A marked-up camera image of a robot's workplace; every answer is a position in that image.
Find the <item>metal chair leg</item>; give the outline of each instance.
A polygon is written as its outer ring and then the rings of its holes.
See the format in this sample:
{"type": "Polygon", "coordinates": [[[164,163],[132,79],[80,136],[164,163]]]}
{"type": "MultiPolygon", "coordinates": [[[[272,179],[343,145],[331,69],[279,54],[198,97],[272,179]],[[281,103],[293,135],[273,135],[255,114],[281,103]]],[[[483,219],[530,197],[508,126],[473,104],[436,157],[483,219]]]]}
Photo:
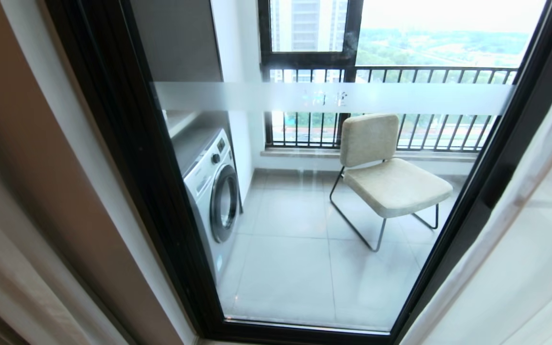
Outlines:
{"type": "Polygon", "coordinates": [[[374,253],[376,253],[377,251],[379,251],[380,249],[380,243],[382,242],[383,240],[383,232],[385,231],[385,224],[387,222],[387,218],[383,218],[383,225],[382,227],[380,228],[380,235],[379,235],[379,243],[376,245],[376,248],[372,248],[372,245],[370,245],[368,243],[368,241],[366,241],[366,238],[363,237],[363,235],[361,233],[359,233],[359,230],[357,230],[357,228],[355,228],[355,226],[353,225],[353,223],[351,223],[350,220],[348,220],[348,218],[346,218],[346,216],[344,216],[344,213],[342,213],[342,211],[338,208],[338,205],[335,204],[334,200],[332,199],[332,195],[334,194],[334,190],[335,190],[335,186],[338,184],[338,182],[340,181],[340,178],[342,177],[342,173],[344,172],[344,167],[342,167],[342,169],[340,170],[339,174],[338,174],[338,177],[336,177],[335,179],[335,183],[333,184],[334,186],[331,188],[331,192],[329,193],[329,202],[331,202],[331,205],[333,205],[333,207],[335,207],[335,210],[338,211],[338,213],[340,214],[340,216],[342,216],[342,218],[344,218],[344,220],[346,221],[346,223],[348,223],[348,225],[351,227],[351,229],[353,229],[353,231],[355,232],[355,234],[357,234],[357,236],[359,236],[359,238],[363,241],[363,243],[371,250],[373,251],[374,253]]]}
{"type": "Polygon", "coordinates": [[[423,220],[422,218],[420,218],[419,216],[416,215],[416,213],[413,213],[412,216],[414,216],[414,218],[418,219],[421,223],[425,224],[426,227],[428,227],[431,231],[434,231],[436,229],[438,229],[438,204],[436,204],[436,225],[435,226],[431,226],[427,223],[427,221],[423,220]]]}

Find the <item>frosted glass strip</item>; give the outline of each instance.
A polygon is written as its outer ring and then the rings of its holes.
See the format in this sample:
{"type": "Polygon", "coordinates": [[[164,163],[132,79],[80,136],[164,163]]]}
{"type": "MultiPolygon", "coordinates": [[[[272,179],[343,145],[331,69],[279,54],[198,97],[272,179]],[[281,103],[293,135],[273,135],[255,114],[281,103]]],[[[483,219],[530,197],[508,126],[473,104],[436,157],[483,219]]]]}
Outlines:
{"type": "Polygon", "coordinates": [[[431,83],[154,83],[178,111],[501,115],[513,85],[431,83]]]}

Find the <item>window sill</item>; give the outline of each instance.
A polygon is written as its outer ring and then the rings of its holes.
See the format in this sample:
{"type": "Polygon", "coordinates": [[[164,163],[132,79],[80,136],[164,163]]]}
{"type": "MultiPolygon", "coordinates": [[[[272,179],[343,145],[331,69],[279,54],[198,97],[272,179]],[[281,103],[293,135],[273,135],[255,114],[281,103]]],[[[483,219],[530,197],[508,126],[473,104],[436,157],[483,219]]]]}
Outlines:
{"type": "MultiPolygon", "coordinates": [[[[305,159],[339,159],[340,150],[337,149],[300,149],[274,148],[261,151],[262,157],[294,157],[305,159]]],[[[395,157],[412,161],[451,161],[473,163],[478,157],[477,152],[436,152],[424,151],[396,151],[395,157]]]]}

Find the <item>chair seat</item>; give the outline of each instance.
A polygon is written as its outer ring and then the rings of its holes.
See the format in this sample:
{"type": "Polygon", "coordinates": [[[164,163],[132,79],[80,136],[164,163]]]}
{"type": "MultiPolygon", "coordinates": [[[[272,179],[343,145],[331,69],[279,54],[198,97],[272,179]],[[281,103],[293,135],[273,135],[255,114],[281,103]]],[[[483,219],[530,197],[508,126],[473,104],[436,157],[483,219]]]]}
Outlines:
{"type": "Polygon", "coordinates": [[[453,192],[447,181],[401,159],[346,170],[344,183],[382,218],[412,214],[440,203],[453,192]]]}

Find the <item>tiled floor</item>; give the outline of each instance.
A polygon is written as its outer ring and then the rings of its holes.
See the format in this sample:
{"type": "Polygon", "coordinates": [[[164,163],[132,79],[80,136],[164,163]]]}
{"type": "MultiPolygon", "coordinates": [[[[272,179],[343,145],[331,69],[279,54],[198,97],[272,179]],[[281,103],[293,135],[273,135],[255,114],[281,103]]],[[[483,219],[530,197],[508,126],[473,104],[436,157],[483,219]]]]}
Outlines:
{"type": "MultiPolygon", "coordinates": [[[[388,331],[438,236],[389,219],[372,253],[329,203],[335,173],[255,172],[218,292],[233,319],[388,331]]],[[[440,203],[440,228],[464,177],[440,203]]],[[[336,203],[375,244],[382,219],[342,182],[336,203]]],[[[434,209],[418,212],[433,222],[434,209]]]]}

